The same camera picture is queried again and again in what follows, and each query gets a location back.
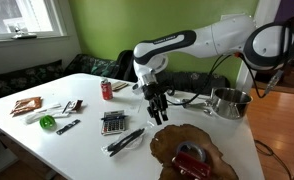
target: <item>red object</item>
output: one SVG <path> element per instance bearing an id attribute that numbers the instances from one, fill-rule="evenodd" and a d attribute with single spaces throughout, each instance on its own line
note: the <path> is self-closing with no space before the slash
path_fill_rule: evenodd
<path id="1" fill-rule="evenodd" d="M 176 157 L 173 158 L 173 164 L 183 175 L 190 176 L 198 180 L 210 179 L 210 166 L 198 161 L 183 151 L 179 151 Z"/>
<path id="2" fill-rule="evenodd" d="M 112 91 L 112 88 L 111 88 L 111 83 L 108 82 L 108 80 L 103 80 L 100 84 L 101 86 L 101 92 L 103 94 L 103 98 L 105 100 L 110 100 L 113 98 L 113 91 Z"/>

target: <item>pen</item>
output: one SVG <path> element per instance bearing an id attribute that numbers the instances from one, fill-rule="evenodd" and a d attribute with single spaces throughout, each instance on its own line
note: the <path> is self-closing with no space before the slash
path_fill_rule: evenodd
<path id="1" fill-rule="evenodd" d="M 101 120 L 104 120 L 104 121 L 109 121 L 109 120 L 116 120 L 116 119 L 124 119 L 125 115 L 120 115 L 120 116 L 109 116 L 109 117 L 103 117 L 101 118 Z"/>

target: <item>brown package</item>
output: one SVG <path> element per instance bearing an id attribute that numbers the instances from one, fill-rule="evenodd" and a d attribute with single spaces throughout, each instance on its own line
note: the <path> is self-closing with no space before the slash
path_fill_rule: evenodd
<path id="1" fill-rule="evenodd" d="M 211 179 L 238 179 L 234 169 L 222 160 L 223 154 L 212 143 L 210 136 L 190 124 L 181 126 L 168 125 L 157 132 L 152 139 L 150 143 L 151 153 L 163 166 L 159 179 L 190 179 L 190 177 L 181 175 L 172 165 L 172 159 L 176 156 L 176 148 L 184 141 L 196 143 L 205 150 L 207 155 L 206 163 L 211 167 Z"/>
<path id="2" fill-rule="evenodd" d="M 41 107 L 40 97 L 21 99 L 16 102 L 15 107 L 10 114 L 17 115 L 20 113 L 32 111 L 40 107 Z"/>

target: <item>window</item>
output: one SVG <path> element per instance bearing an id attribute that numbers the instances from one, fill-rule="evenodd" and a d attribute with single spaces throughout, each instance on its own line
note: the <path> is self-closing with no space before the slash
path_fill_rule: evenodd
<path id="1" fill-rule="evenodd" d="M 55 7 L 55 0 L 0 0 L 0 39 L 11 38 L 17 31 L 38 37 L 64 35 Z"/>

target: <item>green ball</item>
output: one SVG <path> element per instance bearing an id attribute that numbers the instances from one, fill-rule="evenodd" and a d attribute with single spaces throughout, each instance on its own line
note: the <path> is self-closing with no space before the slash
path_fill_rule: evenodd
<path id="1" fill-rule="evenodd" d="M 39 123 L 43 129 L 50 129 L 56 124 L 55 119 L 50 115 L 41 117 Z"/>

